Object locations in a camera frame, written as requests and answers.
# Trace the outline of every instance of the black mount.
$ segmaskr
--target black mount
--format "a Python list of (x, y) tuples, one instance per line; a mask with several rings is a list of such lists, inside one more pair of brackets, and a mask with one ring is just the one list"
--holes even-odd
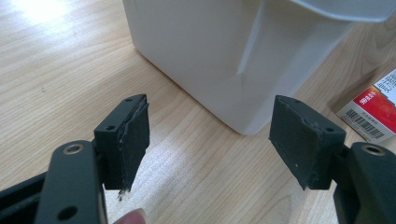
[(0, 223), (107, 223), (106, 189), (130, 190), (146, 148), (144, 94), (123, 100), (94, 130), (94, 140), (58, 147), (49, 170), (0, 192)]
[(301, 101), (277, 96), (270, 140), (303, 189), (337, 183), (340, 223), (396, 223), (396, 156), (369, 144), (344, 146), (346, 132)]

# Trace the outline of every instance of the fingertip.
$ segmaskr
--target fingertip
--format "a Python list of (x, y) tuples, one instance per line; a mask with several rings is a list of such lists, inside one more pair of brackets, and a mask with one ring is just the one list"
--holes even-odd
[(146, 224), (146, 213), (142, 208), (127, 213), (114, 224)]

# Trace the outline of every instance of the screw hole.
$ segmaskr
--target screw hole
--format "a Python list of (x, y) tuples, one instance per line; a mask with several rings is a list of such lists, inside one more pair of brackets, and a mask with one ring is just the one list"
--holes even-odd
[(58, 219), (61, 221), (65, 221), (75, 216), (76, 213), (77, 208), (75, 206), (68, 206), (58, 214)]
[(64, 154), (66, 155), (76, 154), (79, 153), (83, 148), (84, 146), (82, 144), (73, 144), (64, 148)]
[(114, 126), (107, 126), (107, 127), (105, 127), (105, 130), (106, 131), (111, 131), (111, 130), (114, 130), (116, 127), (114, 127)]
[(375, 156), (385, 156), (385, 151), (382, 150), (379, 147), (373, 147), (373, 146), (363, 146), (362, 147), (364, 151), (375, 155)]

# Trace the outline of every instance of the wood grain surface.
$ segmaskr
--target wood grain surface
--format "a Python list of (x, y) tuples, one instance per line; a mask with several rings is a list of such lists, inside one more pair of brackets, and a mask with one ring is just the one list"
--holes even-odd
[[(359, 24), (295, 97), (334, 114), (396, 67), (396, 15)], [(268, 141), (240, 135), (134, 48), (121, 0), (0, 1), (0, 190), (48, 169), (52, 151), (93, 139), (122, 99), (146, 93), (151, 144), (132, 191), (106, 192), (109, 222), (337, 223), (332, 189), (303, 191)], [(384, 146), (396, 152), (396, 140)]]

